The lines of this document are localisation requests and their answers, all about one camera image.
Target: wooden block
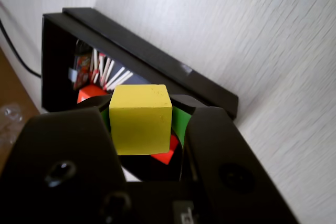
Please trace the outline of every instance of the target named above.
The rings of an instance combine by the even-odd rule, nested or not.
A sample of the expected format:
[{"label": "wooden block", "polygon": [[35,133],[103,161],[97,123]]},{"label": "wooden block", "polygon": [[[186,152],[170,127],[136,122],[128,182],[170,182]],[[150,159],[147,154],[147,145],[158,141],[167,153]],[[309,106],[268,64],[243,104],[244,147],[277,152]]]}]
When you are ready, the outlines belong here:
[{"label": "wooden block", "polygon": [[173,134],[170,137],[170,149],[167,153],[158,153],[152,154],[151,156],[157,159],[158,161],[162,162],[165,165],[168,165],[170,160],[172,159],[176,147],[178,146],[178,139]]},{"label": "wooden block", "polygon": [[118,155],[169,151],[172,104],[165,85],[118,85],[109,114]]},{"label": "wooden block", "polygon": [[103,91],[96,85],[91,84],[79,90],[77,103],[80,103],[90,97],[96,97],[98,95],[106,95],[106,94],[108,93]]}]

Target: white wall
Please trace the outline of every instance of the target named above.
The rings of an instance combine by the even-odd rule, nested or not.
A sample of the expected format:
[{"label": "white wall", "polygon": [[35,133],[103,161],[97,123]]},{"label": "white wall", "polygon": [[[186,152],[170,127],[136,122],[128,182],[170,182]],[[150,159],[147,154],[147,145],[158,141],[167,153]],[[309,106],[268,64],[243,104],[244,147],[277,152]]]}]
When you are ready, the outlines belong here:
[{"label": "white wall", "polygon": [[[92,6],[239,95],[236,121],[302,223],[336,220],[336,0],[1,0],[40,71],[42,13]],[[17,63],[40,107],[40,81]]]}]

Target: black container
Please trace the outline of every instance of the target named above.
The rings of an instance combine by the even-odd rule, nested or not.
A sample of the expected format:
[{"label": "black container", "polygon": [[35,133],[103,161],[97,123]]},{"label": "black container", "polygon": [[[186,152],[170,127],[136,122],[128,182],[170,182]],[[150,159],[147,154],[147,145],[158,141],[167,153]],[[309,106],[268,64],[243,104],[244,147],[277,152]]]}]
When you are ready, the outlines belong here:
[{"label": "black container", "polygon": [[68,79],[77,39],[122,63],[169,94],[187,94],[226,110],[234,119],[238,96],[167,55],[92,8],[64,8],[43,15],[42,107],[49,112],[72,109],[78,90]]}]

